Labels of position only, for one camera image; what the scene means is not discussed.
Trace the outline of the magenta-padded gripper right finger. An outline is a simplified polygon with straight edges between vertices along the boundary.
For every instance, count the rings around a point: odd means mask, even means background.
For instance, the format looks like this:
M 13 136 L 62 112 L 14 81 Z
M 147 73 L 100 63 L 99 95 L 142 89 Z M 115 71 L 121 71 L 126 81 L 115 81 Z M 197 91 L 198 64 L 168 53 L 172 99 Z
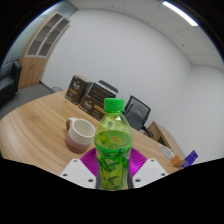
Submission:
M 136 189 L 157 181 L 168 173 L 155 158 L 147 159 L 132 148 L 129 160 L 129 188 Z

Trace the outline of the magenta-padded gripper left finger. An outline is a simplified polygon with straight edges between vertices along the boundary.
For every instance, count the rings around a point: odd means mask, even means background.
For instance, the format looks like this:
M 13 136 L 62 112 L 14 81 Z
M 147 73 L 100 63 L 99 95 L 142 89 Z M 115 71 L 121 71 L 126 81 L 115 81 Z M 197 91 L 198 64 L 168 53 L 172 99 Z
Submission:
M 81 159 L 72 159 L 60 177 L 78 186 L 95 189 L 98 177 L 96 149 L 91 149 Z

